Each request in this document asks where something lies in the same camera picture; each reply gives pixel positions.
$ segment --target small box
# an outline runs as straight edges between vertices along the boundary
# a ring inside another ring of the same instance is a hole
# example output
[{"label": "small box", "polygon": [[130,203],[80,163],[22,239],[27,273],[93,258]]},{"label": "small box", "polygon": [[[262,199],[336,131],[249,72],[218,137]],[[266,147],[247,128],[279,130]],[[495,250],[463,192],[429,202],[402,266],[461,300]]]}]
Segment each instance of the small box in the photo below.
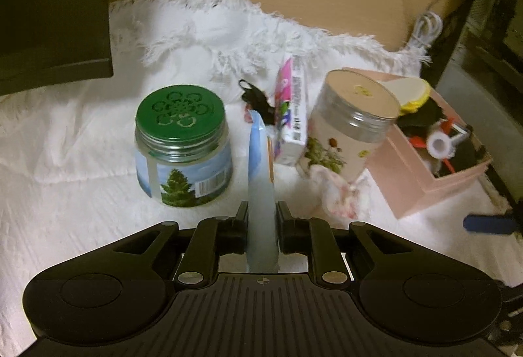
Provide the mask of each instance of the small box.
[{"label": "small box", "polygon": [[[398,78],[391,74],[356,71],[378,81]],[[431,91],[430,96],[446,116],[453,117],[460,124],[466,124],[435,90]],[[481,146],[474,134],[472,141],[476,149]],[[367,168],[396,218],[402,218],[462,192],[487,170],[491,162],[487,153],[480,163],[467,170],[436,178],[407,137],[394,125],[384,143],[369,157]]]},{"label": "small box", "polygon": [[285,57],[278,72],[275,92],[277,131],[275,162],[296,165],[307,145],[305,70],[295,56]]}]

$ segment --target toothpaste box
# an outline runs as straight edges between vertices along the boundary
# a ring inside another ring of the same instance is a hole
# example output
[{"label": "toothpaste box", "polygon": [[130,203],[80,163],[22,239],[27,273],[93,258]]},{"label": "toothpaste box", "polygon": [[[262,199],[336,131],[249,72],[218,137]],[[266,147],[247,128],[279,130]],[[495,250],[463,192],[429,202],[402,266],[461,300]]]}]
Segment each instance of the toothpaste box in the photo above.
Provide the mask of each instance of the toothpaste box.
[{"label": "toothpaste box", "polygon": [[285,57],[275,92],[275,162],[296,165],[307,144],[305,69],[295,56]]}]

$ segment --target white tape roll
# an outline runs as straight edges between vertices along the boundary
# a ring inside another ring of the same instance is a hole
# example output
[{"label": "white tape roll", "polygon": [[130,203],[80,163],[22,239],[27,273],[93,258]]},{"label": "white tape roll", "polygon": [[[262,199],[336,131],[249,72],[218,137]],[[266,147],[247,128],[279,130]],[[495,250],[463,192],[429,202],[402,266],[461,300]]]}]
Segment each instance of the white tape roll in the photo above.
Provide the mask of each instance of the white tape roll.
[{"label": "white tape roll", "polygon": [[427,151],[429,155],[436,159],[451,157],[453,146],[450,137],[440,130],[432,132],[427,137]]}]

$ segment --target jar with beige lid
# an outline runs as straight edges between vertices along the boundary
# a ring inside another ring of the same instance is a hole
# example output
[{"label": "jar with beige lid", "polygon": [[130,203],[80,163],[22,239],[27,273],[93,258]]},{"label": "jar with beige lid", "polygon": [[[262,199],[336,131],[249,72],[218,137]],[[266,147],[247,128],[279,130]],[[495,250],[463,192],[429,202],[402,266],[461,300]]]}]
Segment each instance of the jar with beige lid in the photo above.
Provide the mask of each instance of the jar with beige lid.
[{"label": "jar with beige lid", "polygon": [[319,164],[356,180],[399,115],[399,102],[380,83],[350,70],[330,71],[309,120],[299,166]]}]

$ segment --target jar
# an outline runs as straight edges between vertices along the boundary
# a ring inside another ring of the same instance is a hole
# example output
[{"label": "jar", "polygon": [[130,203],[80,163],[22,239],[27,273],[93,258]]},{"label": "jar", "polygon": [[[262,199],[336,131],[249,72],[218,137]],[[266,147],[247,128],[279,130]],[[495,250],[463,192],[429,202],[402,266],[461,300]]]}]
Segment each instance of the jar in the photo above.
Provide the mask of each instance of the jar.
[{"label": "jar", "polygon": [[350,70],[330,71],[310,116],[300,167],[307,173],[318,164],[356,180],[399,111],[396,97],[380,83]]},{"label": "jar", "polygon": [[221,195],[231,180],[223,102],[203,87],[173,85],[143,99],[135,139],[138,182],[165,205],[205,204]]}]

